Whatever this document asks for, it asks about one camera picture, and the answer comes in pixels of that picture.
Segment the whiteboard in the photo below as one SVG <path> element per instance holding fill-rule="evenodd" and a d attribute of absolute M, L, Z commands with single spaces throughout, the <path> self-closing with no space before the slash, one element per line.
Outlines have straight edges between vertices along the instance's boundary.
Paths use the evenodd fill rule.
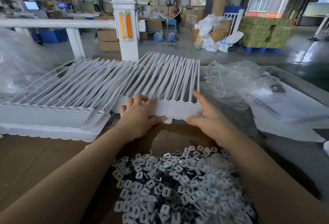
<path fill-rule="evenodd" d="M 329 3 L 309 3 L 303 16 L 306 17 L 324 17 L 329 13 Z"/>

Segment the standing fan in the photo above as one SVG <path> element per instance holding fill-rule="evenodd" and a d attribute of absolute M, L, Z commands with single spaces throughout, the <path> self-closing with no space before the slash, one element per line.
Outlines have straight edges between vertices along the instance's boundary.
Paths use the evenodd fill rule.
<path fill-rule="evenodd" d="M 175 45 L 172 42 L 168 42 L 169 36 L 169 20 L 175 18 L 182 9 L 181 0 L 158 0 L 157 10 L 161 17 L 167 20 L 167 40 L 166 42 L 161 43 L 162 45 Z"/>

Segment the hand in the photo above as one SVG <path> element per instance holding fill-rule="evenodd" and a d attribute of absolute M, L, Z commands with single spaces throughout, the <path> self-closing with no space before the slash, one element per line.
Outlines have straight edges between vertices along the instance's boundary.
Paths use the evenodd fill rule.
<path fill-rule="evenodd" d="M 115 126 L 117 129 L 124 131 L 129 137 L 129 141 L 139 138 L 155 124 L 166 120 L 165 116 L 153 116 L 149 118 L 158 99 L 148 99 L 143 95 L 136 95 L 127 100 L 127 105 L 120 108 L 121 119 Z"/>
<path fill-rule="evenodd" d="M 200 93 L 193 91 L 193 95 L 199 99 L 203 108 L 202 115 L 188 117 L 189 125 L 199 127 L 207 136 L 214 139 L 218 145 L 225 147 L 230 131 L 238 129 L 220 112 L 215 106 L 204 98 Z"/>

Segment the computer monitor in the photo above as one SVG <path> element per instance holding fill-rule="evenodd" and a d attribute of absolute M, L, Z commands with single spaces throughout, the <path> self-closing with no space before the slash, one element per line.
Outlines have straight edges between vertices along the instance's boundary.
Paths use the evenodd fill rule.
<path fill-rule="evenodd" d="M 58 7 L 59 8 L 68 8 L 68 4 L 63 1 L 58 1 Z"/>
<path fill-rule="evenodd" d="M 27 10 L 39 10 L 39 6 L 35 1 L 24 1 Z"/>

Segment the blue pallet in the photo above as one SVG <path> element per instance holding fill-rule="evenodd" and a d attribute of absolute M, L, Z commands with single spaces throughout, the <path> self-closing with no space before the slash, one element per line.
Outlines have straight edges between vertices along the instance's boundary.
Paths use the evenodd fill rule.
<path fill-rule="evenodd" d="M 245 47 L 243 45 L 238 44 L 240 49 L 244 49 L 245 52 L 250 53 L 252 50 L 258 50 L 260 53 L 264 53 L 266 51 L 271 51 L 272 53 L 278 53 L 281 49 L 279 48 L 266 48 L 266 47 Z"/>

